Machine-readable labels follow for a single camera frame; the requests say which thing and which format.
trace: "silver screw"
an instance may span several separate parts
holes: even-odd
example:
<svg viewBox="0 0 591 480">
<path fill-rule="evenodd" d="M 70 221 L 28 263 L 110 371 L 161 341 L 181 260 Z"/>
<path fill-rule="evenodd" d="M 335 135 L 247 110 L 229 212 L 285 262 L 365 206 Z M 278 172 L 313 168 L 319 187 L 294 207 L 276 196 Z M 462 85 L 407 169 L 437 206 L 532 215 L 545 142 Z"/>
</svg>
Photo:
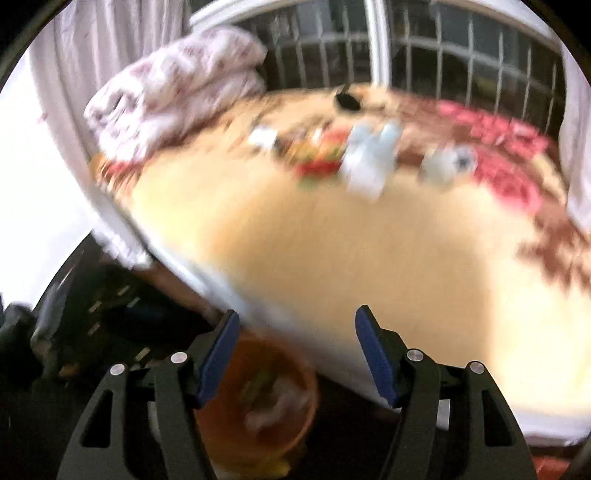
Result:
<svg viewBox="0 0 591 480">
<path fill-rule="evenodd" d="M 482 365 L 480 362 L 472 362 L 470 364 L 470 370 L 472 370 L 474 373 L 480 375 L 484 373 L 484 365 Z"/>
<path fill-rule="evenodd" d="M 187 361 L 188 355 L 185 352 L 176 352 L 170 356 L 170 361 L 174 364 L 182 364 Z"/>
<path fill-rule="evenodd" d="M 411 362 L 420 362 L 425 356 L 422 351 L 413 348 L 408 351 L 407 357 Z"/>
<path fill-rule="evenodd" d="M 125 365 L 124 364 L 115 364 L 111 367 L 111 375 L 117 376 L 117 375 L 121 375 L 123 372 L 125 372 Z"/>
</svg>

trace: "bed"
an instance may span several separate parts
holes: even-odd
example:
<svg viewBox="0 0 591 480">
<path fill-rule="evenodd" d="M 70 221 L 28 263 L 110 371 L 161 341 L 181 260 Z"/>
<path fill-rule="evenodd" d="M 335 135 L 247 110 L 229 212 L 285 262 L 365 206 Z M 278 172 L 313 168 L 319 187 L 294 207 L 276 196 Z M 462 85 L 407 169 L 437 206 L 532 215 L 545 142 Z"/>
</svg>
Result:
<svg viewBox="0 0 591 480">
<path fill-rule="evenodd" d="M 491 144 L 476 111 L 454 103 L 369 85 L 352 92 L 377 108 L 338 111 L 334 89 L 271 92 L 140 170 L 98 157 L 93 172 L 173 272 L 244 322 L 286 335 L 335 381 L 381 403 L 353 323 L 368 304 L 437 362 L 484 362 L 531 442 L 585 437 L 591 264 L 565 212 L 555 145 L 524 153 Z M 300 181 L 249 145 L 255 119 L 280 131 L 395 119 L 398 169 L 376 202 L 338 177 Z M 421 181 L 425 153 L 449 142 L 496 166 L 452 187 Z"/>
</svg>

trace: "blue gripper pad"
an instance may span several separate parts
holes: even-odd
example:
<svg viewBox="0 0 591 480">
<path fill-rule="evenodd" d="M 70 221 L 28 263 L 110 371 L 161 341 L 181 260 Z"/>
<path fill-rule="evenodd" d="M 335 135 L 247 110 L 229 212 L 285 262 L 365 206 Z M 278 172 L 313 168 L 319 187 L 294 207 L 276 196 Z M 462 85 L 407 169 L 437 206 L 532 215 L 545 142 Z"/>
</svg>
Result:
<svg viewBox="0 0 591 480">
<path fill-rule="evenodd" d="M 199 391 L 197 392 L 197 401 L 200 405 L 205 405 L 216 396 L 226 367 L 234 353 L 239 334 L 240 318 L 236 312 L 233 312 L 217 336 L 201 367 Z"/>
<path fill-rule="evenodd" d="M 360 307 L 355 313 L 355 331 L 378 393 L 393 407 L 398 398 L 394 384 L 394 367 L 382 345 L 381 328 L 367 305 Z"/>
</svg>

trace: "folded blanket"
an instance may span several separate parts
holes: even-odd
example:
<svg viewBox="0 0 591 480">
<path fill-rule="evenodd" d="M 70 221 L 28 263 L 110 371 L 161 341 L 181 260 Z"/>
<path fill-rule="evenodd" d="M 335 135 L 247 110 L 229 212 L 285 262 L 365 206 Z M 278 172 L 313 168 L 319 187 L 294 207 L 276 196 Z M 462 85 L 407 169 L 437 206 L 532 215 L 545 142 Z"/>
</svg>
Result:
<svg viewBox="0 0 591 480">
<path fill-rule="evenodd" d="M 238 100 L 264 91 L 263 81 L 253 70 L 234 72 L 143 117 L 123 111 L 106 126 L 97 125 L 95 135 L 108 159 L 142 161 Z"/>
<path fill-rule="evenodd" d="M 141 161 L 219 109 L 262 92 L 258 76 L 247 70 L 266 54 L 255 37 L 235 27 L 192 34 L 115 75 L 84 116 L 109 158 Z"/>
</svg>

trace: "white wall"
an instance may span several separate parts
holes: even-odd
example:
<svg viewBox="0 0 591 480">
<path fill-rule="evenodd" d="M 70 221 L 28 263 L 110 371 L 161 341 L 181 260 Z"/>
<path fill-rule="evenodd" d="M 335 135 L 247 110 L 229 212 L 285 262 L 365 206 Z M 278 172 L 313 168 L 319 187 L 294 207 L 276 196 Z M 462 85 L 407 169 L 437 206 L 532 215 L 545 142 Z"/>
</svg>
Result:
<svg viewBox="0 0 591 480">
<path fill-rule="evenodd" d="M 63 164 L 27 56 L 0 92 L 0 293 L 35 304 L 96 216 Z"/>
</svg>

